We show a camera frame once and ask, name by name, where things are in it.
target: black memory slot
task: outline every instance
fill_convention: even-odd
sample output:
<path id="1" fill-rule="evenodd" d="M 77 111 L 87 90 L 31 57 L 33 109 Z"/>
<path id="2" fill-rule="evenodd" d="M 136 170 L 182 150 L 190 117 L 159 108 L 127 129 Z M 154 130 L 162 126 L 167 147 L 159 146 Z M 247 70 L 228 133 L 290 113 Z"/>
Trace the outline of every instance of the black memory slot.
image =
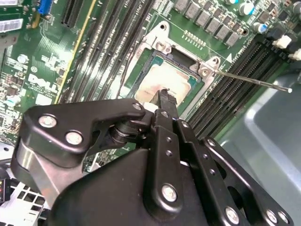
<path id="1" fill-rule="evenodd" d="M 106 97 L 111 84 L 113 83 L 118 70 L 120 69 L 120 67 L 123 65 L 124 61 L 127 58 L 127 54 L 130 52 L 131 48 L 135 46 L 135 43 L 137 44 L 138 42 L 138 38 L 141 37 L 141 32 L 142 32 L 142 27 L 143 24 L 147 18 L 147 16 L 149 15 L 149 12 L 151 11 L 151 9 L 153 8 L 153 5 L 155 3 L 155 0 L 148 0 L 142 7 L 142 9 L 140 10 L 140 16 L 139 20 L 135 21 L 135 24 L 133 25 L 133 29 L 131 32 L 131 35 L 129 36 L 128 40 L 130 41 L 128 44 L 124 45 L 123 49 L 121 50 L 121 54 L 117 57 L 117 60 L 112 68 L 112 70 L 109 73 L 109 76 L 107 78 L 107 80 L 104 83 L 104 87 L 102 88 L 101 92 L 98 95 L 97 100 L 102 100 Z"/>
<path id="2" fill-rule="evenodd" d="M 249 61 L 249 64 L 247 64 L 245 67 L 241 67 L 238 75 L 241 75 L 243 77 L 252 77 L 254 68 L 258 66 L 258 64 L 264 59 L 266 55 L 267 51 L 265 51 L 265 49 L 257 51 L 256 57 L 252 58 L 252 60 Z M 241 84 L 242 81 L 231 79 L 230 83 L 227 84 L 227 87 L 222 89 L 222 95 L 219 95 L 218 98 L 215 99 L 214 102 L 212 102 L 212 107 L 210 108 L 210 110 L 207 109 L 206 113 L 204 114 L 206 117 L 202 117 L 202 121 L 205 121 L 206 124 L 208 124 L 210 120 L 224 107 L 225 103 L 227 103 L 227 100 L 232 98 Z M 200 123 L 199 121 L 199 124 L 194 127 L 194 129 L 195 131 L 201 131 L 204 126 L 206 125 Z"/>
<path id="3" fill-rule="evenodd" d="M 107 49 L 107 53 L 104 56 L 104 59 L 99 65 L 99 69 L 95 78 L 95 82 L 91 88 L 91 91 L 87 95 L 86 101 L 93 100 L 93 97 L 95 95 L 95 92 L 98 89 L 98 86 L 103 78 L 104 72 L 106 68 L 109 66 L 110 60 L 113 58 L 115 52 L 119 48 L 119 46 L 122 43 L 122 40 L 124 39 L 126 33 L 128 32 L 130 23 L 132 22 L 135 13 L 138 9 L 140 1 L 132 0 L 130 2 L 130 6 L 128 7 L 130 10 L 127 11 L 127 14 L 125 18 L 123 19 L 123 22 L 120 26 L 120 29 L 118 29 L 117 34 L 115 35 L 116 39 L 110 42 L 109 47 Z"/>
<path id="4" fill-rule="evenodd" d="M 285 60 L 289 61 L 287 54 L 258 35 L 228 72 L 267 81 Z M 260 86 L 252 83 L 223 77 L 189 120 L 197 137 L 216 136 L 259 88 Z"/>
<path id="5" fill-rule="evenodd" d="M 105 32 L 105 30 L 102 28 L 101 31 L 99 32 L 99 34 L 97 34 L 98 29 L 100 29 L 103 26 L 103 23 L 107 17 L 107 14 L 105 12 L 107 10 L 108 4 L 109 4 L 109 1 L 105 1 L 105 3 L 101 7 L 100 16 L 97 17 L 97 21 L 94 26 L 92 35 L 91 35 L 91 37 L 89 37 L 89 41 L 88 41 L 86 48 L 84 49 L 83 55 L 81 56 L 80 60 L 77 61 L 77 64 L 75 66 L 75 68 L 76 68 L 75 74 L 72 77 L 72 82 L 69 87 L 68 94 L 67 94 L 66 98 L 64 98 L 64 100 L 63 100 L 64 102 L 67 102 L 67 103 L 72 102 L 73 101 L 71 99 L 72 95 L 76 96 L 79 91 L 78 89 L 75 89 L 76 85 L 78 83 L 86 84 L 86 82 L 87 82 L 87 78 L 85 77 L 85 75 L 83 76 L 83 78 L 80 78 L 79 75 L 80 75 L 80 72 L 83 70 L 84 62 L 86 60 L 88 60 L 87 64 L 89 65 L 92 60 L 91 56 L 93 56 L 96 51 L 96 46 L 93 43 L 95 36 L 98 35 L 98 39 L 100 39 Z"/>
<path id="6" fill-rule="evenodd" d="M 83 0 L 68 0 L 64 8 L 61 23 L 67 27 L 74 27 L 79 16 Z"/>
<path id="7" fill-rule="evenodd" d="M 273 75 L 273 72 L 275 71 L 274 68 L 278 68 L 277 66 L 274 66 L 276 57 L 273 55 L 270 55 L 270 57 L 265 58 L 265 63 L 262 64 L 259 68 L 254 70 L 254 78 L 262 81 L 266 81 L 270 76 Z M 220 124 L 223 124 L 223 120 L 228 117 L 234 117 L 237 106 L 243 101 L 248 100 L 252 96 L 250 95 L 250 92 L 252 88 L 259 88 L 258 86 L 242 82 L 243 85 L 241 88 L 235 93 L 235 95 L 229 99 L 229 102 L 224 105 L 222 108 L 222 111 L 219 112 L 215 117 L 213 117 L 212 122 L 209 124 L 209 126 L 206 128 L 202 128 L 201 130 L 198 130 L 198 137 L 201 138 L 205 134 L 208 134 L 209 136 L 212 135 L 213 131 L 216 131 L 216 128 L 219 127 Z"/>
<path id="8" fill-rule="evenodd" d="M 80 101 L 82 98 L 82 95 L 84 94 L 85 90 L 87 89 L 87 84 L 89 82 L 90 75 L 97 64 L 97 61 L 99 59 L 101 52 L 103 51 L 103 48 L 105 46 L 107 39 L 109 38 L 110 34 L 112 33 L 112 31 L 115 27 L 116 22 L 118 21 L 119 14 L 120 14 L 125 2 L 126 2 L 126 0 L 122 0 L 122 1 L 118 0 L 117 4 L 115 4 L 113 10 L 110 12 L 108 23 L 106 24 L 106 26 L 103 29 L 103 31 L 104 31 L 103 34 L 100 35 L 97 40 L 95 52 L 91 57 L 90 64 L 85 69 L 84 79 L 81 83 L 81 86 L 80 86 L 78 92 L 76 93 L 76 95 L 74 95 L 73 101 L 75 101 L 75 102 Z"/>
<path id="9" fill-rule="evenodd" d="M 254 54 L 259 51 L 261 44 L 253 41 L 248 51 L 245 51 L 241 57 L 238 58 L 235 64 L 231 66 L 229 69 L 229 73 L 239 73 L 241 68 L 243 68 L 249 61 L 252 59 Z M 219 84 L 215 87 L 215 89 L 210 93 L 208 98 L 204 101 L 204 103 L 200 106 L 200 108 L 194 112 L 189 122 L 191 126 L 194 128 L 198 125 L 198 123 L 202 120 L 203 116 L 198 115 L 199 113 L 206 114 L 206 112 L 211 109 L 212 105 L 214 105 L 215 100 L 220 97 L 227 87 L 233 82 L 232 78 L 223 77 Z"/>

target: capacitor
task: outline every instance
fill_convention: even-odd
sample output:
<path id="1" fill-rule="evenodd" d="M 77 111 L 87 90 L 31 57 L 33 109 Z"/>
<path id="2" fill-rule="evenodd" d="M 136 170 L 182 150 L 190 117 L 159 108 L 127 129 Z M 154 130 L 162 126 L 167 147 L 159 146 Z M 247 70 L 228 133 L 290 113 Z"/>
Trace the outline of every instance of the capacitor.
<path id="1" fill-rule="evenodd" d="M 251 15 L 254 10 L 254 4 L 251 2 L 245 2 L 239 6 L 239 14 L 242 16 Z"/>
<path id="2" fill-rule="evenodd" d="M 227 5 L 233 5 L 233 4 L 238 3 L 238 0 L 225 0 L 225 3 L 226 3 Z"/>
<path id="3" fill-rule="evenodd" d="M 298 1 L 293 4 L 293 13 L 294 14 L 301 14 L 301 1 Z"/>
<path id="4" fill-rule="evenodd" d="M 261 23 L 254 23 L 253 25 L 253 29 L 255 32 L 259 33 L 259 34 L 262 34 L 262 33 L 265 33 L 268 29 L 268 26 L 265 25 L 265 24 L 261 24 Z"/>
<path id="5" fill-rule="evenodd" d="M 21 102 L 21 98 L 19 96 L 9 97 L 4 103 L 9 107 L 15 107 Z"/>

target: cable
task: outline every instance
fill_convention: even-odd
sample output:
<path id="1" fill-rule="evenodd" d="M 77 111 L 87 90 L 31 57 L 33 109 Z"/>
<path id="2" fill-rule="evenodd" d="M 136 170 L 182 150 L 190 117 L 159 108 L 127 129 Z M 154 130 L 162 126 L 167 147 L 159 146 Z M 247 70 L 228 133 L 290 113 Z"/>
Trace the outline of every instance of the cable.
<path id="1" fill-rule="evenodd" d="M 121 88 L 123 86 L 123 83 L 124 83 L 124 80 L 126 78 L 126 75 L 127 75 L 127 70 L 128 70 L 128 67 L 130 66 L 130 63 L 135 55 L 135 52 L 137 51 L 137 47 L 139 46 L 139 43 L 137 42 L 133 48 L 133 51 L 131 53 L 131 56 L 129 57 L 129 59 L 127 60 L 127 64 L 126 64 L 126 67 L 121 75 L 121 80 L 120 80 L 120 86 L 119 86 L 119 89 L 118 89 L 118 92 L 116 94 L 116 99 L 118 99 L 119 95 L 120 95 L 120 91 L 121 91 Z"/>

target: chip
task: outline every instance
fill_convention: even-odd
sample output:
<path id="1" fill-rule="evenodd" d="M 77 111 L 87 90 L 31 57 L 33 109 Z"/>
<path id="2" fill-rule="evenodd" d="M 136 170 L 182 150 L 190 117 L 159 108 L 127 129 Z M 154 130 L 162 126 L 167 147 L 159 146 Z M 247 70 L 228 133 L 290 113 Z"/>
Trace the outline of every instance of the chip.
<path id="1" fill-rule="evenodd" d="M 234 46 L 234 44 L 237 42 L 237 40 L 239 39 L 239 35 L 236 34 L 235 32 L 233 32 L 230 37 L 227 39 L 226 44 L 228 46 Z"/>
<path id="2" fill-rule="evenodd" d="M 206 2 L 204 5 L 204 10 L 209 10 L 212 5 L 213 3 L 211 1 Z"/>
<path id="3" fill-rule="evenodd" d="M 188 19 L 194 19 L 198 14 L 199 9 L 200 9 L 200 6 L 197 3 L 192 2 L 185 13 L 185 16 Z"/>
<path id="4" fill-rule="evenodd" d="M 285 20 L 287 19 L 287 17 L 288 17 L 288 13 L 285 12 L 285 11 L 282 11 L 282 12 L 279 14 L 279 16 L 278 16 L 278 19 L 279 19 L 280 21 L 285 21 Z"/>
<path id="5" fill-rule="evenodd" d="M 186 9 L 188 3 L 189 3 L 189 0 L 178 0 L 178 1 L 175 3 L 174 8 L 175 8 L 178 12 L 182 12 L 184 9 Z"/>
<path id="6" fill-rule="evenodd" d="M 210 23 L 208 24 L 206 31 L 210 32 L 210 33 L 214 33 L 216 31 L 216 29 L 219 27 L 220 22 L 215 19 L 212 18 L 212 20 L 210 21 Z"/>
<path id="7" fill-rule="evenodd" d="M 222 25 L 215 36 L 216 36 L 216 38 L 218 38 L 220 40 L 224 40 L 229 32 L 230 32 L 230 29 L 227 26 Z"/>
<path id="8" fill-rule="evenodd" d="M 201 26 L 201 27 L 204 27 L 207 24 L 209 18 L 210 18 L 210 14 L 207 13 L 207 12 L 205 12 L 205 11 L 203 11 L 201 13 L 201 15 L 199 15 L 199 17 L 198 17 L 198 19 L 196 20 L 195 23 L 197 25 Z"/>
<path id="9" fill-rule="evenodd" d="M 267 22 L 269 19 L 269 13 L 267 11 L 263 11 L 260 16 L 258 17 L 258 20 L 262 23 Z"/>

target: black plastic bracket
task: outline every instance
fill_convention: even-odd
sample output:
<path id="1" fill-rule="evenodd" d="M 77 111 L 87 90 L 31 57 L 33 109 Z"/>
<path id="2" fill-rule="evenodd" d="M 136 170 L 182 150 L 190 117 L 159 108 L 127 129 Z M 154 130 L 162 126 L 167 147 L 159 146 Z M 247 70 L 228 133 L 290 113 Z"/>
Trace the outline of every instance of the black plastic bracket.
<path id="1" fill-rule="evenodd" d="M 39 118 L 44 115 L 54 117 L 56 126 L 41 126 Z M 134 99 L 37 106 L 24 114 L 19 136 L 27 147 L 54 164 L 72 168 L 81 164 L 93 143 L 93 133 L 98 133 L 98 139 L 104 141 L 110 126 L 144 115 L 143 106 Z M 82 142 L 68 143 L 65 138 L 68 132 L 79 133 Z"/>

